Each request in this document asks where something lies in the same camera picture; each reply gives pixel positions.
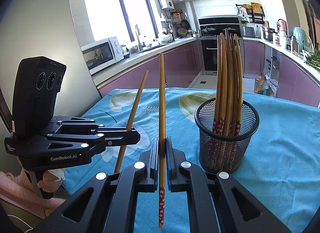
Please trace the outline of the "person's left hand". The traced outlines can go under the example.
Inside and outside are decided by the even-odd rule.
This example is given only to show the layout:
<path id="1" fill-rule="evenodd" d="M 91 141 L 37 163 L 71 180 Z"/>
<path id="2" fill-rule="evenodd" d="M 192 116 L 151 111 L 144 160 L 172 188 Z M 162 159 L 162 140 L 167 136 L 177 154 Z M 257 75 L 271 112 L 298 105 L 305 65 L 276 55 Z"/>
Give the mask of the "person's left hand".
<path id="1" fill-rule="evenodd" d="M 65 180 L 65 169 L 49 170 L 44 172 L 42 179 L 37 182 L 36 186 L 44 192 L 53 193 L 61 186 L 63 180 Z M 29 191 L 35 191 L 35 186 L 31 182 L 31 175 L 24 168 L 22 168 L 20 175 L 16 177 L 16 183 Z"/>

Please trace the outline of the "pink left sleeve forearm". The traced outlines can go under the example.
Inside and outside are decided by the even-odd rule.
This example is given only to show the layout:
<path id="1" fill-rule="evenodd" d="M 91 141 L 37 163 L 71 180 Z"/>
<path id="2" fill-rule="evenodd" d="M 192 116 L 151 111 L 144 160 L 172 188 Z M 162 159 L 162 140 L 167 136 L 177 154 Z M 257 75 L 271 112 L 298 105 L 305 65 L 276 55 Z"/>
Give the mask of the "pink left sleeve forearm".
<path id="1" fill-rule="evenodd" d="M 43 199 L 38 197 L 24 170 L 17 177 L 1 171 L 1 200 L 41 219 L 47 217 L 47 210 L 54 211 L 65 201 L 63 198 Z"/>

